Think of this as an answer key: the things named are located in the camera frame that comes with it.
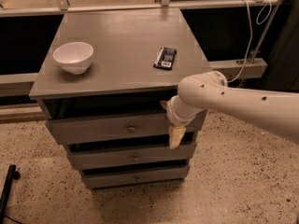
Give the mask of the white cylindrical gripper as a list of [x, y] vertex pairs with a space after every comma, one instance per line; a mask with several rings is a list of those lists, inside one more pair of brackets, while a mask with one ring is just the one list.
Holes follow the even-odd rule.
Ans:
[[169, 101], [160, 101], [160, 105], [166, 110], [169, 121], [174, 125], [169, 127], [169, 146], [171, 149], [178, 148], [186, 132], [186, 127], [193, 121], [202, 108], [186, 105], [178, 95]]

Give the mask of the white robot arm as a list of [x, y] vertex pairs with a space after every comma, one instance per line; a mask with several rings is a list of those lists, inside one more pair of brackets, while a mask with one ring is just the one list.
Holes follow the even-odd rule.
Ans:
[[170, 121], [169, 146], [179, 147], [186, 126], [205, 110], [216, 110], [299, 143], [299, 94], [230, 88], [223, 73], [183, 78], [178, 94], [161, 105]]

